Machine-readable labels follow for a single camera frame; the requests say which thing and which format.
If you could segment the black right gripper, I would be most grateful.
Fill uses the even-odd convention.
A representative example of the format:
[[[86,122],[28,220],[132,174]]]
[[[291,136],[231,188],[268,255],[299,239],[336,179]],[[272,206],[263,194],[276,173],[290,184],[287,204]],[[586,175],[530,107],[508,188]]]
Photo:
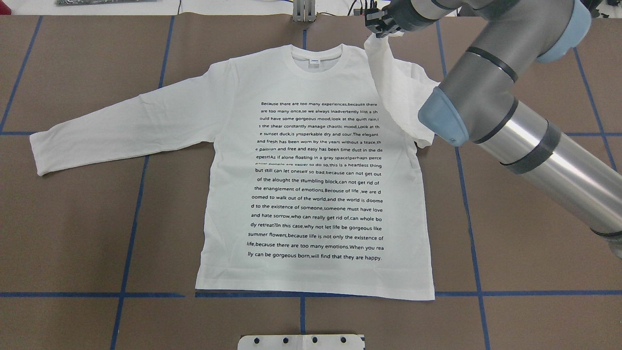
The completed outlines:
[[[364,10],[365,26],[376,38],[397,32],[415,31],[418,28],[417,16],[412,4],[389,4],[382,9],[375,6]]]

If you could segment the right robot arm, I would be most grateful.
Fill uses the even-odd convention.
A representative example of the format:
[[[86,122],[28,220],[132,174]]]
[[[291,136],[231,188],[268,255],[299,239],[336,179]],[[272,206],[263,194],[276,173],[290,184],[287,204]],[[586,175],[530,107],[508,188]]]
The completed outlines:
[[[547,193],[621,256],[621,175],[520,102],[511,88],[533,62],[577,47],[591,15],[579,0],[392,0],[365,10],[378,38],[424,29],[471,7],[488,24],[435,87],[418,119],[453,146],[471,141]]]

